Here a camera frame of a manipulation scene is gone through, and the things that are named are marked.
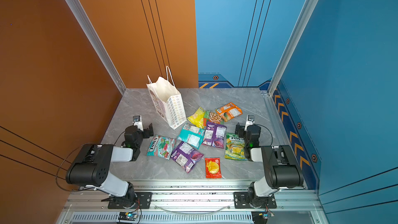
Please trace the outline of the white patterned paper bag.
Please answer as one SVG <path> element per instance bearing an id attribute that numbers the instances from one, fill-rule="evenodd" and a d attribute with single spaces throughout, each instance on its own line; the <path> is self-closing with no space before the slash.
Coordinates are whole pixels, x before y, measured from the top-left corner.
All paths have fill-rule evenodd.
<path id="1" fill-rule="evenodd" d="M 187 121 L 181 93 L 175 87 L 171 70 L 166 66 L 166 79 L 159 77 L 153 83 L 149 76 L 147 84 L 156 112 L 173 129 Z"/>

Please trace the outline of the green nut snack bag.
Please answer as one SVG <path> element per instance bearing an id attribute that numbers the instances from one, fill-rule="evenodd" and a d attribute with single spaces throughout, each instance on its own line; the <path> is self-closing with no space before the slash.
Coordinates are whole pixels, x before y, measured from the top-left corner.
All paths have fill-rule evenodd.
<path id="1" fill-rule="evenodd" d="M 208 122 L 216 124 L 224 124 L 224 120 L 219 114 L 212 111 L 206 111 L 203 117 L 203 126 L 206 126 Z"/>

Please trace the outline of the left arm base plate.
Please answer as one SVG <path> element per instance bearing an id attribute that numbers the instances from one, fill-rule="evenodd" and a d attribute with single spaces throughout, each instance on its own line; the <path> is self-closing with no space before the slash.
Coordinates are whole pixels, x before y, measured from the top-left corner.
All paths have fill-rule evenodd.
<path id="1" fill-rule="evenodd" d="M 102 202 L 108 202 L 108 209 L 149 209 L 152 192 L 135 192 L 132 197 L 109 197 Z"/>

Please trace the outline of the left circuit board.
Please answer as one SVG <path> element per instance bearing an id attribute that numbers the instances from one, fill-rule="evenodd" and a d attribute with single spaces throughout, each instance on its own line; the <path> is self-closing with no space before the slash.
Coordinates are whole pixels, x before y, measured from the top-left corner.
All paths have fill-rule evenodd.
<path id="1" fill-rule="evenodd" d="M 137 224 L 140 220 L 136 212 L 119 212 L 117 223 Z"/>

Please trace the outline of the yellow snack bag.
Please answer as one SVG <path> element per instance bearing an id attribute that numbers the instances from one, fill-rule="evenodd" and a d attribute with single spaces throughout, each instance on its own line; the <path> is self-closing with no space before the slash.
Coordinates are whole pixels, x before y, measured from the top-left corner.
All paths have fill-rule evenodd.
<path id="1" fill-rule="evenodd" d="M 200 129 L 205 129 L 204 127 L 204 115 L 205 111 L 202 107 L 199 107 L 195 113 L 189 116 L 187 119 L 196 127 Z"/>

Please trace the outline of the green red Fox's candy bag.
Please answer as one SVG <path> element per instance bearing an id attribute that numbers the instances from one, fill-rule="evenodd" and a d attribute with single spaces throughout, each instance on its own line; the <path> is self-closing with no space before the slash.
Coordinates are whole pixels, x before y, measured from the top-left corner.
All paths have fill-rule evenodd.
<path id="1" fill-rule="evenodd" d="M 174 150 L 176 141 L 176 139 L 154 135 L 150 142 L 147 156 L 160 157 L 169 160 L 172 151 Z"/>

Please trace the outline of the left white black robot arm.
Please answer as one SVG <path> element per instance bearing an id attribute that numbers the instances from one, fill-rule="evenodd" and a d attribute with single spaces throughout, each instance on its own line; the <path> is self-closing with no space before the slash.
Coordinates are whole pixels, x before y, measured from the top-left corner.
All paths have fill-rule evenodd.
<path id="1" fill-rule="evenodd" d="M 120 147 L 114 144 L 85 144 L 66 172 L 70 185 L 99 190 L 108 194 L 103 202 L 109 209 L 148 209 L 151 192 L 136 193 L 131 182 L 122 180 L 109 171 L 112 162 L 136 161 L 144 139 L 154 136 L 153 125 L 140 129 L 133 125 L 126 128 L 125 141 Z"/>

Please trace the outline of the red yellow snack packet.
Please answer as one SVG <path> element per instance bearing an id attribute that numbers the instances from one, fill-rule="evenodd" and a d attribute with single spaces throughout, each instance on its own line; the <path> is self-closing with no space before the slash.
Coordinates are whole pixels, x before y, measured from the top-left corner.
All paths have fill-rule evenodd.
<path id="1" fill-rule="evenodd" d="M 206 178 L 219 179 L 222 178 L 220 170 L 220 158 L 205 158 Z"/>

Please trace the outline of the aluminium rail frame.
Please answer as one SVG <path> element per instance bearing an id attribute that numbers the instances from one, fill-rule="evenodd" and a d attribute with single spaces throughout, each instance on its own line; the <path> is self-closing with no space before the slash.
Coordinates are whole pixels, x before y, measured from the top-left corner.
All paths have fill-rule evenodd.
<path id="1" fill-rule="evenodd" d="M 138 224 L 253 224 L 251 212 L 272 211 L 267 224 L 326 224 L 315 191 L 303 187 L 274 194 L 277 208 L 234 206 L 234 192 L 247 191 L 250 180 L 136 180 L 135 192 L 152 192 L 149 209 L 108 209 L 106 195 L 87 190 L 69 195 L 59 224 L 120 224 L 119 212 L 136 212 Z"/>

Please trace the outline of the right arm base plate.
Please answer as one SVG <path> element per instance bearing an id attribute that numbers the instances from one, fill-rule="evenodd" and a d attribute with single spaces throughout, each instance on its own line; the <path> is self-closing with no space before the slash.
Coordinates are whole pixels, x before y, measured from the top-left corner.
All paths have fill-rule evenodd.
<path id="1" fill-rule="evenodd" d="M 261 208 L 261 209 L 276 209 L 277 204 L 274 196 L 258 197 L 254 193 L 247 191 L 234 192 L 234 206 L 237 209 L 245 208 Z"/>

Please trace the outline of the purple Savoria snack bag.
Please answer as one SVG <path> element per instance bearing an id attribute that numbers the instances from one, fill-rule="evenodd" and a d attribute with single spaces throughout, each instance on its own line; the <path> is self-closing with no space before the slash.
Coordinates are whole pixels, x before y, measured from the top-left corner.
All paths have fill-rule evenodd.
<path id="1" fill-rule="evenodd" d="M 222 124 L 207 122 L 203 138 L 203 145 L 224 148 L 224 138 L 227 127 Z"/>

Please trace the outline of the right circuit board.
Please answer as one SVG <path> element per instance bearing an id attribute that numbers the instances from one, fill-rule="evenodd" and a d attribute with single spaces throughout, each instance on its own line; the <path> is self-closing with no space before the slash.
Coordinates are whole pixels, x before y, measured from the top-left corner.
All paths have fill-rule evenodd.
<path id="1" fill-rule="evenodd" d="M 267 224 L 268 220 L 275 216 L 272 211 L 251 212 L 254 224 Z"/>

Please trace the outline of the green yellow Fox's candy bag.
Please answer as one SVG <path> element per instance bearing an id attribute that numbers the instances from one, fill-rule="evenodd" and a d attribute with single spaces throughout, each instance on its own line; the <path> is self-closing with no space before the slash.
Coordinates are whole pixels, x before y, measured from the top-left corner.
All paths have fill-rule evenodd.
<path id="1" fill-rule="evenodd" d="M 243 138 L 233 133 L 226 134 L 226 151 L 224 154 L 226 159 L 246 161 L 244 148 L 245 141 Z"/>

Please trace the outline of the purple snack bag front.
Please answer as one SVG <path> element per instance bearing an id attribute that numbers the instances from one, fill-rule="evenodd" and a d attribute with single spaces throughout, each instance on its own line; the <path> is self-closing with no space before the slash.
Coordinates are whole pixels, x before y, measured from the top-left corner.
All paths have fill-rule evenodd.
<path id="1" fill-rule="evenodd" d="M 186 142 L 180 142 L 172 151 L 171 159 L 190 173 L 204 155 Z"/>

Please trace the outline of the circuit board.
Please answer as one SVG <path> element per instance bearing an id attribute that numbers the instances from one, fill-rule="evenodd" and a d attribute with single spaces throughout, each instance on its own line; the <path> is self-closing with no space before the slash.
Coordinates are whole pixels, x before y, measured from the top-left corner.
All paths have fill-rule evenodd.
<path id="1" fill-rule="evenodd" d="M 119 212 L 117 223 L 137 224 L 140 220 L 136 212 Z"/>
<path id="2" fill-rule="evenodd" d="M 254 224 L 267 224 L 268 220 L 275 216 L 272 211 L 251 212 Z"/>

